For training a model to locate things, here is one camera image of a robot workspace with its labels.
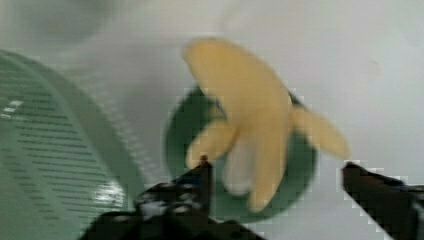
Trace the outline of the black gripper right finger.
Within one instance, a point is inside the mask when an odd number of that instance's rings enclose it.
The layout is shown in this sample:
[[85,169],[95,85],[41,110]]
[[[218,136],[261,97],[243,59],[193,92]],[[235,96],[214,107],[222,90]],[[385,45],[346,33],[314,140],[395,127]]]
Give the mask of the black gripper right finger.
[[423,240],[423,186],[370,172],[348,162],[344,191],[393,239]]

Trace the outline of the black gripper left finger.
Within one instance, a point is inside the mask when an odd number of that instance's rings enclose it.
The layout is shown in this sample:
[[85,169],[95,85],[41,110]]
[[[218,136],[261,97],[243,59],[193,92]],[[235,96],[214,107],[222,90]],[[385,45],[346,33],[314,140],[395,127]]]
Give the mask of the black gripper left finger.
[[96,217],[78,240],[266,240],[235,220],[211,218],[212,188],[203,155],[195,168],[139,194],[132,211]]

